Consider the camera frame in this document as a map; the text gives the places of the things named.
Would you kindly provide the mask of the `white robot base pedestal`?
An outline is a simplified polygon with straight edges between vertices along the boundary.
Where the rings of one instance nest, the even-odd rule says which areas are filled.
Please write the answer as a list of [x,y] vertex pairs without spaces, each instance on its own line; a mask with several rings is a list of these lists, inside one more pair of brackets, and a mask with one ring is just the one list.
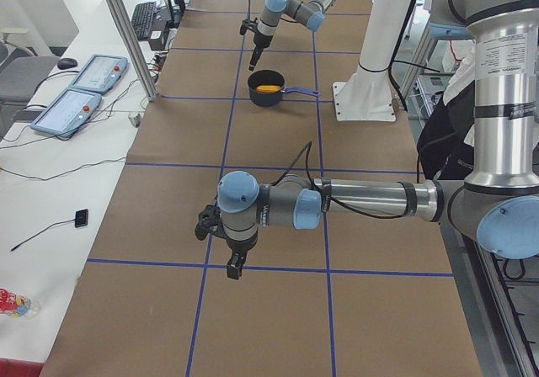
[[416,0],[374,0],[357,70],[347,82],[336,82],[334,107],[338,121],[393,122],[389,73],[409,8]]

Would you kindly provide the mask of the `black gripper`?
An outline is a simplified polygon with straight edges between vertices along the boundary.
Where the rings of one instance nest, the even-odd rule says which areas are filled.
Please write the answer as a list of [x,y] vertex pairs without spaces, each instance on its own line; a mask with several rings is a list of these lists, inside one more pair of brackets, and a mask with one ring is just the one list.
[[227,277],[239,280],[243,273],[243,265],[246,262],[248,251],[252,249],[258,240],[258,227],[248,226],[243,230],[232,229],[225,225],[221,216],[221,210],[216,203],[208,204],[199,214],[195,226],[195,236],[199,241],[204,241],[208,235],[224,239],[232,251],[230,260],[227,262]]
[[248,69],[253,72],[262,55],[262,50],[269,47],[274,36],[274,27],[262,19],[244,19],[240,25],[239,34],[244,36],[248,31],[253,32],[255,49],[251,55]]

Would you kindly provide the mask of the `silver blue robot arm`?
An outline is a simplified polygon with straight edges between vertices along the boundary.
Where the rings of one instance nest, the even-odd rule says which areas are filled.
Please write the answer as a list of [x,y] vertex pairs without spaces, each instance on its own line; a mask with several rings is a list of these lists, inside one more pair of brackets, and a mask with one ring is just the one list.
[[254,49],[248,64],[253,72],[265,49],[270,47],[282,16],[285,15],[312,32],[317,32],[329,7],[336,0],[264,0],[264,8],[258,18],[250,17],[250,0],[246,19],[241,23],[239,33],[253,33]]
[[225,240],[227,275],[242,275],[262,226],[314,229],[342,208],[380,220],[448,220],[484,250],[506,259],[538,253],[538,177],[532,168],[538,0],[433,0],[433,35],[476,42],[472,171],[462,180],[381,183],[304,178],[285,171],[273,183],[226,174],[198,216],[195,236]]

